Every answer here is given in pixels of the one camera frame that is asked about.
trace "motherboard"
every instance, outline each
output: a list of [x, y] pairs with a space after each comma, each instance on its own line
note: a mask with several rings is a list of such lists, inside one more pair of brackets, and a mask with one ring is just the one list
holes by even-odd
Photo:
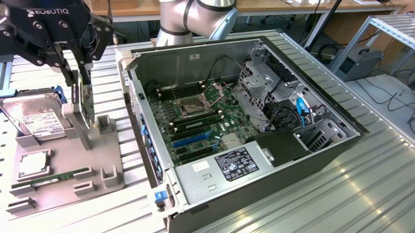
[[224, 82], [198, 85], [158, 90], [148, 97], [176, 166], [243, 145], [258, 134], [235, 97], [239, 91]]

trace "work surface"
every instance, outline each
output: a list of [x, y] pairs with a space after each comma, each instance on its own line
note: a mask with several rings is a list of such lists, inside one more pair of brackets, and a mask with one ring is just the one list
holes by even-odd
[[[415, 152], [410, 143], [287, 35], [263, 31], [232, 34], [228, 38], [260, 35], [270, 38], [371, 133], [323, 171], [198, 232], [414, 232]], [[71, 233], [166, 232], [162, 219], [155, 218], [150, 211], [146, 197], [150, 184], [122, 99], [115, 65], [116, 50], [150, 46], [148, 42], [108, 47], [92, 71], [95, 109], [99, 114], [108, 114], [116, 119], [127, 188], [92, 200], [0, 222], [0, 232], [28, 232], [34, 229]], [[75, 65], [74, 57], [68, 57], [70, 64]], [[46, 87], [56, 82], [63, 82], [63, 78], [50, 67], [36, 67], [16, 57], [11, 88]], [[8, 127], [2, 120], [0, 128], [7, 132], [8, 141], [0, 150], [10, 148], [11, 152], [14, 139], [10, 132], [14, 130]], [[0, 162], [0, 169], [6, 167], [11, 156], [8, 153]]]
[[[403, 0], [393, 0], [395, 7], [406, 6], [407, 3]], [[320, 4], [319, 10], [328, 10], [332, 8], [335, 0], [330, 3]], [[374, 8], [385, 7], [385, 5], [371, 6], [360, 5], [354, 0], [343, 0], [339, 9], [351, 8]], [[310, 3], [296, 3], [288, 4], [282, 0], [238, 0], [236, 8], [240, 12], [260, 12], [260, 11], [296, 11], [296, 10], [315, 10], [316, 5]], [[107, 15], [107, 10], [92, 12], [98, 15]], [[114, 9], [114, 16], [139, 16], [139, 15], [159, 15], [160, 14], [160, 2], [159, 0], [139, 0], [139, 7], [132, 9]]]

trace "blue latch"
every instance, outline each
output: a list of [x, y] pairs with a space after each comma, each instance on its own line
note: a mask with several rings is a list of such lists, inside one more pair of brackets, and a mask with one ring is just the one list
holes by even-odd
[[156, 195], [156, 203], [164, 201], [168, 198], [167, 191], [160, 191], [155, 193]]

